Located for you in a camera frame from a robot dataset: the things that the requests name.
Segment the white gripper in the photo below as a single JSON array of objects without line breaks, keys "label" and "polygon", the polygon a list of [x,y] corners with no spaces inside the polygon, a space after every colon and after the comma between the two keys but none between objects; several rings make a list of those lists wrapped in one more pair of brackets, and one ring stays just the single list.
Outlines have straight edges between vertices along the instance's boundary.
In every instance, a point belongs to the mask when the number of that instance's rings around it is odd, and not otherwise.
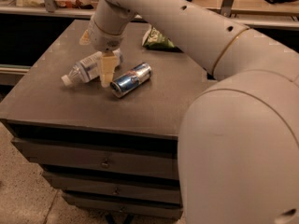
[{"label": "white gripper", "polygon": [[108,87],[112,82],[115,68],[119,61],[112,51],[120,47],[123,38],[124,34],[111,35],[102,31],[94,18],[91,18],[87,31],[82,34],[79,40],[80,45],[89,45],[91,42],[96,50],[104,52],[101,56],[99,68],[100,81],[104,88]]}]

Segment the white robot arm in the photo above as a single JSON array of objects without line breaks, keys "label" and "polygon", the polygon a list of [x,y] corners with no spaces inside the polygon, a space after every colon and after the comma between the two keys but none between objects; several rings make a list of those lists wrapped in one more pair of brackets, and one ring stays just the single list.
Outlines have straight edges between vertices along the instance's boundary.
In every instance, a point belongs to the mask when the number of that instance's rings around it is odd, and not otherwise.
[{"label": "white robot arm", "polygon": [[178,133],[187,224],[299,224],[299,54],[186,0],[99,0],[88,26],[117,49],[136,15],[216,82]]}]

